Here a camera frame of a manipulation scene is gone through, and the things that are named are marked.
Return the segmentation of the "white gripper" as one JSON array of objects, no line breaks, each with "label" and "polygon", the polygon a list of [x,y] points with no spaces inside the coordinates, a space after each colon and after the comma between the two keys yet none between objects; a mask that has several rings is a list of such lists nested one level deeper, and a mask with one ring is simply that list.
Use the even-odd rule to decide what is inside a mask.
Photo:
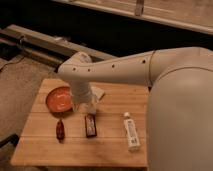
[{"label": "white gripper", "polygon": [[88,82],[72,81],[70,90],[73,102],[76,104],[89,103],[92,100],[92,89]]}]

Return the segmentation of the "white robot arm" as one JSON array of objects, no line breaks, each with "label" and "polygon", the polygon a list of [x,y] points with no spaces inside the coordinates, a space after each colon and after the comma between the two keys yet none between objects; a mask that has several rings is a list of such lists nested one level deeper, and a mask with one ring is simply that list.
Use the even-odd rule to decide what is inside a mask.
[{"label": "white robot arm", "polygon": [[91,99],[92,82],[149,87],[149,171],[213,171],[212,50],[153,50],[101,62],[77,52],[58,74],[77,103]]}]

